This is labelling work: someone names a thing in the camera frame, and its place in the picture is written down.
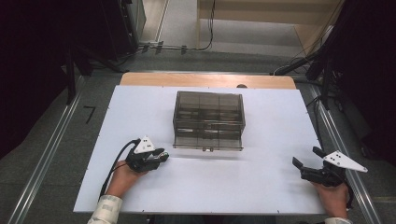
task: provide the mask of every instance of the floor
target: floor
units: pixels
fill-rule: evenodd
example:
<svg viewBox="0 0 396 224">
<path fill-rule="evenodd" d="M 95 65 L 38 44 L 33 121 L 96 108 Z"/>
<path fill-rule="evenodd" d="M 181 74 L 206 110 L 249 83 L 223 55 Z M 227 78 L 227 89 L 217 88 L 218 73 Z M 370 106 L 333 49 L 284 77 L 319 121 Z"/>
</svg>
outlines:
<svg viewBox="0 0 396 224">
<path fill-rule="evenodd" d="M 181 10 L 180 13 L 185 14 L 186 18 L 182 20 L 176 8 L 181 6 L 190 8 L 194 2 L 193 0 L 169 0 L 161 31 L 157 32 L 157 27 L 154 28 L 157 31 L 151 33 L 158 36 L 158 39 L 152 35 L 147 41 L 152 43 L 160 40 L 166 45 L 187 45 L 194 48 L 195 31 L 192 20 L 195 20 L 195 16 L 189 11 Z M 207 33 L 204 31 L 205 22 L 202 21 L 202 23 L 202 39 L 204 40 L 202 44 L 204 45 Z M 265 75 L 288 64 L 292 57 L 302 50 L 297 36 L 288 25 L 251 24 L 250 28 L 244 23 L 240 25 L 239 27 L 236 27 L 238 24 L 221 26 L 221 23 L 215 22 L 215 39 L 210 51 L 188 51 L 183 54 L 180 50 L 164 49 L 158 52 L 151 49 L 128 58 L 120 67 L 130 71 L 233 72 Z M 261 25 L 262 29 L 268 31 L 265 35 L 259 35 L 256 32 L 257 29 L 254 28 L 261 27 Z M 227 33 L 229 32 L 227 27 L 233 28 L 233 31 Z M 221 33 L 221 29 L 225 32 L 224 35 L 216 35 Z M 296 70 L 302 74 L 304 71 L 303 68 Z M 294 72 L 291 75 L 296 81 L 304 80 L 304 76 Z M 120 77 L 121 74 L 113 73 L 108 69 L 96 69 L 91 77 L 81 79 L 83 84 L 80 85 L 80 96 L 74 113 L 69 118 L 68 125 L 64 127 L 64 133 L 59 139 L 59 144 L 51 157 L 48 170 L 39 188 L 31 195 L 32 203 L 27 204 L 28 209 L 18 223 L 85 223 L 89 219 L 91 214 L 73 213 L 73 207 L 106 115 L 108 103 L 114 87 L 120 83 Z M 297 88 L 301 91 L 306 103 L 312 100 L 310 87 L 311 84 L 305 82 L 297 83 Z M 66 98 L 67 92 L 64 91 L 36 123 L 25 141 L 0 160 L 0 189 L 2 191 L 0 220 L 9 220 L 17 206 L 23 189 L 35 172 L 36 165 L 48 148 L 52 133 L 67 109 L 64 104 Z M 347 118 L 338 111 L 335 104 L 331 102 L 330 106 L 353 159 L 369 169 L 369 173 L 361 175 L 361 178 L 382 218 L 382 223 L 396 223 L 394 213 L 396 210 L 396 188 L 394 188 L 396 168 L 384 161 L 369 161 L 363 158 L 360 154 L 359 141 L 348 125 Z M 90 107 L 95 107 L 91 119 L 89 119 L 92 112 Z M 314 123 L 315 116 L 312 107 L 308 108 L 308 111 Z M 327 134 L 322 120 L 319 123 L 319 129 L 324 146 L 333 148 L 332 139 Z M 354 202 L 354 206 L 355 209 L 349 212 L 350 218 L 355 223 L 367 223 L 357 201 Z M 287 216 L 276 217 L 276 222 L 286 224 L 306 220 L 316 223 L 322 221 L 323 218 L 325 216 Z M 146 216 L 120 215 L 119 223 L 131 223 L 131 221 L 134 224 L 147 223 Z"/>
</svg>

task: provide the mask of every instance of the gray floor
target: gray floor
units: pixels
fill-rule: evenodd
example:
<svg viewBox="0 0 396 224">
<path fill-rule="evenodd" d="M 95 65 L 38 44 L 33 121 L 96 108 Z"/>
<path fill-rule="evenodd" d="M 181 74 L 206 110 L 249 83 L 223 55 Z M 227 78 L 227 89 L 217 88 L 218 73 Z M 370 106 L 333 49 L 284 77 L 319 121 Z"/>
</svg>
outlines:
<svg viewBox="0 0 396 224">
<path fill-rule="evenodd" d="M 195 52 L 182 55 L 177 50 L 155 50 L 139 53 L 131 57 L 122 67 L 131 71 L 217 71 L 244 74 L 268 73 L 290 58 L 265 55 Z M 92 77 L 86 77 L 81 98 L 76 111 L 64 133 L 43 183 L 26 215 L 24 223 L 85 223 L 91 214 L 73 213 L 81 178 L 88 165 L 97 134 L 100 131 L 106 109 L 114 87 L 120 83 L 121 74 L 107 69 L 95 70 Z M 309 102 L 312 95 L 309 84 L 297 84 L 304 100 Z M 35 169 L 55 126 L 64 111 L 66 92 L 52 103 L 37 122 L 25 141 L 0 160 L 0 220 L 8 220 L 26 181 Z M 89 123 L 91 113 L 84 106 L 95 106 L 96 110 Z M 383 223 L 396 223 L 396 168 L 384 161 L 368 161 L 362 157 L 355 134 L 348 126 L 347 119 L 330 103 L 340 132 L 354 160 L 368 167 L 369 173 L 361 175 Z M 323 124 L 320 130 L 324 146 L 332 148 L 332 142 Z M 366 223 L 359 208 L 349 213 L 355 223 Z M 325 216 L 277 217 L 277 223 L 294 223 L 298 220 L 322 221 Z M 146 223 L 145 216 L 121 214 L 119 223 Z"/>
</svg>

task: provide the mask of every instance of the white table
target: white table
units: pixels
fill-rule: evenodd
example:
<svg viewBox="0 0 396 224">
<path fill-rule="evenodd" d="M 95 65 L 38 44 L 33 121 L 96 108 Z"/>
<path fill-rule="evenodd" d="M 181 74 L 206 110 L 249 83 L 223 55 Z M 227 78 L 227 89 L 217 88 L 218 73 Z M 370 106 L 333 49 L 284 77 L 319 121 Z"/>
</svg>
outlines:
<svg viewBox="0 0 396 224">
<path fill-rule="evenodd" d="M 173 148 L 177 91 L 243 95 L 246 128 L 241 152 Z M 74 208 L 92 212 L 120 149 L 147 134 L 170 154 L 124 196 L 123 212 L 163 214 L 322 214 L 315 189 L 292 157 L 320 168 L 318 139 L 297 90 L 118 86 Z M 126 157 L 129 148 L 121 156 Z"/>
</svg>

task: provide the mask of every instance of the sleeve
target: sleeve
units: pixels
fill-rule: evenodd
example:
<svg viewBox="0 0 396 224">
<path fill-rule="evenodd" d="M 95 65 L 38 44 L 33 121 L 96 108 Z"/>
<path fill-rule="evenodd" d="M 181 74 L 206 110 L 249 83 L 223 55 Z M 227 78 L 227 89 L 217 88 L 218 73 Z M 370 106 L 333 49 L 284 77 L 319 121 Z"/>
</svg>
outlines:
<svg viewBox="0 0 396 224">
<path fill-rule="evenodd" d="M 329 217 L 324 219 L 325 224 L 353 224 L 353 222 L 349 219 L 340 218 L 340 217 Z"/>
<path fill-rule="evenodd" d="M 103 195 L 93 212 L 88 224 L 116 224 L 122 199 L 112 195 Z"/>
</svg>

